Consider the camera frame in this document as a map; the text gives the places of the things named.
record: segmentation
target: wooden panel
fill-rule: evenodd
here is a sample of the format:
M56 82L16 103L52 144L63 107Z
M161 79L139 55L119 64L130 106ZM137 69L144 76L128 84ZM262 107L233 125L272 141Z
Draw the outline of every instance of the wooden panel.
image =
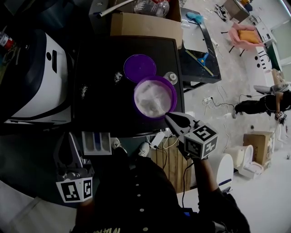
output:
M177 164L177 193L182 192L182 179L183 179L183 174L182 174L182 169L183 169L183 156L178 150L178 164Z
M167 148L169 146L169 140L164 139L163 140L163 148ZM163 165L165 166L164 172L169 179L169 153L167 152L167 149L163 150Z
M183 157L183 161L182 161L182 188L181 188L181 192L184 191L184 184L186 186L186 183L187 183L187 172L185 172L186 168L187 168L187 160Z
M187 167L193 163L192 159L188 159L187 161ZM191 185L191 174L192 174L192 166L188 168L187 170L187 182L186 182L186 191L190 190L190 185Z
M169 145L172 145L176 141L176 138L169 138ZM175 190L177 190L177 155L178 148L177 143L170 148L168 148L169 155L169 180L174 186Z
M156 150L151 148L151 159L156 164Z
M156 164L163 168L163 151L159 149L156 150Z
M163 146L168 147L172 145L177 140L176 137L170 137L168 142L164 145L166 138L159 145L159 148ZM162 150L153 150L151 149L151 159L154 163L156 163L159 167L163 168L165 165L164 172L172 185L174 186L176 193L183 192L183 175L185 169L192 163L192 160L188 161L182 156L177 148L178 143L175 143L168 149L164 149L167 151L167 160L166 153ZM190 190L191 184L191 168L189 168L185 173L185 191Z

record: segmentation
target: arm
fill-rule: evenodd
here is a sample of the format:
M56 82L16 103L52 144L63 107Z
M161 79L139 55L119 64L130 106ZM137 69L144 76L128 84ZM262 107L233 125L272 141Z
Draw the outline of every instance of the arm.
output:
M90 198L87 201L80 203L77 209L77 216L75 220L76 226L87 225L94 215L94 200Z
M280 112L280 102L281 100L283 100L283 93L276 92L275 96L276 96L276 117L278 117Z
M223 194L218 188L208 160L197 159L194 162L201 219L220 223L231 232L249 233L249 224L234 198L230 194Z
M218 189L208 159L197 159L194 162L199 196L203 196L204 194L211 193Z

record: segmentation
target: orange cushion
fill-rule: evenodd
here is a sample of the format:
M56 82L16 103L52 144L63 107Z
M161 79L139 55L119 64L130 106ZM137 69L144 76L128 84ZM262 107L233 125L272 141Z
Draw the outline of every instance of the orange cushion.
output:
M260 43L254 31L239 30L238 36L240 37L241 41L247 41L253 44Z
M250 0L241 0L241 4L245 6L246 4L250 3Z

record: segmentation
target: black desk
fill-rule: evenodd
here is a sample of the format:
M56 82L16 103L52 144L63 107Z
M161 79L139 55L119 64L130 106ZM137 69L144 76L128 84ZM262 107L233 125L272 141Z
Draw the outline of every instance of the black desk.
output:
M200 15L199 12L181 7L181 18L187 20L188 22L193 21L187 18L187 12L193 12L194 14ZM214 76L212 77L201 65L198 64L197 61L187 54L184 46L182 46L179 50L182 80L184 88L188 88L184 92L200 87L206 83L216 83L221 80L216 54L205 23L201 24L201 29L209 52L206 59L206 67L214 74ZM198 82L198 84L191 86L191 82Z
M112 36L83 43L79 50L75 76L74 126L81 131L110 132L112 137L149 135L167 124L147 120L134 109L135 83L123 72L124 62L134 54L145 54L156 63L156 75L177 74L174 85L178 101L175 111L184 112L184 94L174 39L148 36ZM117 84L115 73L123 77ZM82 88L86 86L84 98Z

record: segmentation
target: white sneaker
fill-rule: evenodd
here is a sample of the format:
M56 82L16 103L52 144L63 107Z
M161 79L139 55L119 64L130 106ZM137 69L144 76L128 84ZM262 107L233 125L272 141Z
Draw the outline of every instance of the white sneaker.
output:
M115 150L118 147L121 147L122 149L124 149L124 151L127 153L127 151L125 150L125 148L122 147L119 139L117 137L112 137L111 138L111 147L113 150Z
M147 142L144 142L140 146L140 152L138 153L139 156L146 157L150 151L150 145Z
M237 115L237 113L236 113L236 106L237 106L237 105L235 105L235 107L234 107L233 110L232 110L232 118L233 118L233 119L236 119L236 115Z

